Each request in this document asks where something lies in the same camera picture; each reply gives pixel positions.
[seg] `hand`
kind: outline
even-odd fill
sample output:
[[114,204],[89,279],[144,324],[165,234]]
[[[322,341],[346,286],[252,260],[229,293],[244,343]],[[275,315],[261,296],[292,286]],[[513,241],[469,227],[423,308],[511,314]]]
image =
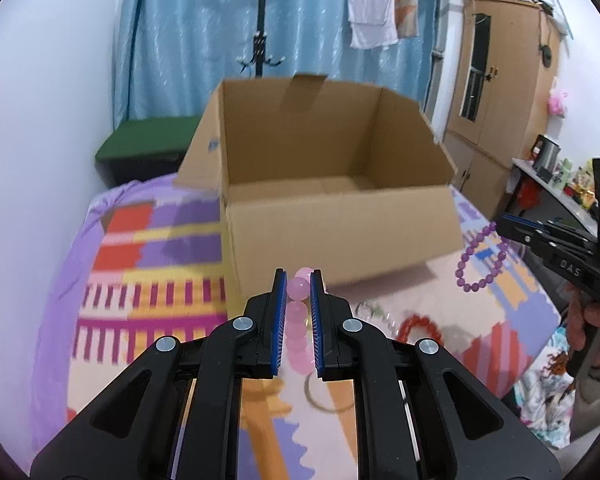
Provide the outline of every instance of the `hand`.
[[[567,341],[576,350],[582,350],[585,345],[585,321],[593,326],[600,327],[600,303],[589,303],[583,312],[580,291],[574,290],[567,315]],[[593,360],[593,366],[600,368],[600,352]]]

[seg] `curtain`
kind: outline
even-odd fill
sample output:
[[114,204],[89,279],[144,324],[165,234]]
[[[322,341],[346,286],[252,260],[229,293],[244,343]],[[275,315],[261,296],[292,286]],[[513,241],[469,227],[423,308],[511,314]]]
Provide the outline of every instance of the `curtain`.
[[[418,0],[419,35],[355,50],[347,0],[267,0],[264,76],[322,73],[371,82],[422,102],[435,44],[438,0]],[[128,119],[201,114],[225,77],[248,77],[257,0],[123,0],[114,47],[114,127]]]

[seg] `pink bead bracelet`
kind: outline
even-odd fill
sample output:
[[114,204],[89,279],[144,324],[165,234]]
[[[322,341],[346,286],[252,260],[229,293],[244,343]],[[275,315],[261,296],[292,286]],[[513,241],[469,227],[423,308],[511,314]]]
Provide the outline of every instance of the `pink bead bracelet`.
[[505,250],[509,246],[509,240],[506,238],[502,239],[502,243],[499,245],[500,252],[498,253],[498,259],[493,264],[491,271],[481,280],[474,283],[467,283],[464,279],[464,269],[466,267],[466,263],[469,261],[469,257],[471,257],[475,250],[478,248],[478,245],[482,243],[485,237],[489,236],[491,233],[496,231],[496,222],[491,222],[489,225],[485,226],[475,237],[475,240],[472,240],[469,246],[466,248],[462,256],[460,256],[460,261],[458,262],[458,270],[456,270],[456,278],[458,279],[456,283],[459,287],[462,288],[465,292],[478,292],[481,288],[485,288],[488,283],[492,283],[493,279],[501,272],[502,263],[507,257],[507,253]]

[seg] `open cardboard box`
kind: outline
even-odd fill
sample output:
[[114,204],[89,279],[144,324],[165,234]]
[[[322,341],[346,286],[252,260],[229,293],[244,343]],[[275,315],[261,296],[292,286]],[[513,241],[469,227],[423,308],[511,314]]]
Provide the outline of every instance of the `open cardboard box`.
[[248,298],[278,267],[337,285],[459,250],[454,173],[416,102],[296,75],[221,82],[176,183],[221,194]]

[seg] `coat rack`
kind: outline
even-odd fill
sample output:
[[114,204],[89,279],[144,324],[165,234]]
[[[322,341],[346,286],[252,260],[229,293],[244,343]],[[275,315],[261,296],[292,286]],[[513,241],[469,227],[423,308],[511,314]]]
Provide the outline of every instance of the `coat rack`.
[[266,12],[267,0],[258,0],[258,24],[256,33],[253,35],[253,56],[249,62],[244,58],[238,59],[242,64],[242,70],[255,66],[255,76],[262,77],[262,68],[264,65],[278,66],[285,58],[281,57],[279,61],[273,61],[273,56],[267,57],[267,33],[264,31],[264,15]]

